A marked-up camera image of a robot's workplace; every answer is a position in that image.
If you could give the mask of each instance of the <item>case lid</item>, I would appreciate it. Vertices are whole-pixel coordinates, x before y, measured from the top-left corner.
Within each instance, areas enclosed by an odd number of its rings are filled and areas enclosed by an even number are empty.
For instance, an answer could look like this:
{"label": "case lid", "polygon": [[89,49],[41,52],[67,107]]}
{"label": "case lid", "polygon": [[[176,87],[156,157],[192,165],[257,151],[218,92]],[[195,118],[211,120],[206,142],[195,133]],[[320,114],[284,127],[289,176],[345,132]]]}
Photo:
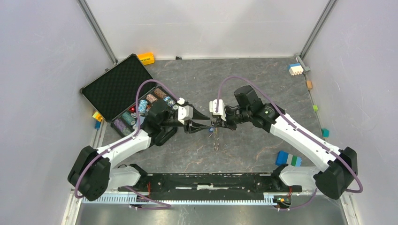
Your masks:
{"label": "case lid", "polygon": [[[113,121],[135,104],[138,87],[153,79],[135,54],[130,55],[99,78],[81,89],[81,93],[106,121]],[[156,83],[143,86],[139,98]]]}

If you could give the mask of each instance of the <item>open case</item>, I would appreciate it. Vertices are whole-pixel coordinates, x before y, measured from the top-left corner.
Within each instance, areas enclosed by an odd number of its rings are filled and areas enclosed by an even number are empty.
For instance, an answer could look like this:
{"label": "open case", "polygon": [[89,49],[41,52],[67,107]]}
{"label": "open case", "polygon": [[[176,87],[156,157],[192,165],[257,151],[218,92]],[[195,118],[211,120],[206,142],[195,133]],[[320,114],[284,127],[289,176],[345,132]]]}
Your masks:
{"label": "open case", "polygon": [[[135,98],[139,86],[149,79],[153,79],[152,76],[137,55],[132,54],[84,86],[80,92],[104,120],[121,137],[125,137],[136,129],[138,116],[142,117],[141,123],[144,121],[145,112],[135,108]],[[176,102],[162,87],[150,82],[143,86],[139,94],[140,106],[145,107],[146,112],[153,97],[165,100],[171,108]]]}

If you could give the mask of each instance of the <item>teal block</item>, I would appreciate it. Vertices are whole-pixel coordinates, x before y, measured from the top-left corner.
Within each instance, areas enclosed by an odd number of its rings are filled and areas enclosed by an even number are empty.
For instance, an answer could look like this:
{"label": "teal block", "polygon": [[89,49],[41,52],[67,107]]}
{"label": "teal block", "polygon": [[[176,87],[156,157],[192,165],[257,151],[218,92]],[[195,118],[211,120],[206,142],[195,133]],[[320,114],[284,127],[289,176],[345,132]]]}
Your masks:
{"label": "teal block", "polygon": [[321,131],[322,131],[322,136],[323,137],[329,137],[329,130],[328,129],[322,128]]}

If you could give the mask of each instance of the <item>yellow block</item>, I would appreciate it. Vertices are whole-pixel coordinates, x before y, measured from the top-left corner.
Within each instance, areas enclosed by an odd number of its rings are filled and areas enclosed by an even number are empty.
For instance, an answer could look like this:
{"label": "yellow block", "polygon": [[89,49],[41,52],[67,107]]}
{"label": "yellow block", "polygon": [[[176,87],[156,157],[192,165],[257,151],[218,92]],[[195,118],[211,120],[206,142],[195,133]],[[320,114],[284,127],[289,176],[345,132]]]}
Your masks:
{"label": "yellow block", "polygon": [[137,57],[142,62],[143,65],[148,65],[148,64],[152,64],[155,62],[155,58],[153,57],[152,52],[137,55]]}
{"label": "yellow block", "polygon": [[94,115],[92,116],[94,119],[98,120],[99,122],[102,121],[102,116],[97,111],[95,111]]}
{"label": "yellow block", "polygon": [[312,89],[312,82],[311,81],[307,81],[307,88],[308,88],[308,90]]}

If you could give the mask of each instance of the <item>wall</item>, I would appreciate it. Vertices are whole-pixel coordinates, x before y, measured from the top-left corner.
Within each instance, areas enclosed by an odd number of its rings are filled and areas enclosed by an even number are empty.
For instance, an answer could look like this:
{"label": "wall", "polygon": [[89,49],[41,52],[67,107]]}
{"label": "wall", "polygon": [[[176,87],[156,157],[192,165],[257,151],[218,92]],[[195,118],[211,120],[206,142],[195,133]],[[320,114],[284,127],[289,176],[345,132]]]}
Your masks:
{"label": "wall", "polygon": [[0,224],[60,224],[94,126],[79,89],[111,62],[74,0],[0,8]]}
{"label": "wall", "polygon": [[397,1],[338,1],[305,58],[331,143],[358,153],[363,224],[396,224]]}
{"label": "wall", "polygon": [[327,0],[87,0],[115,55],[157,59],[300,52]]}

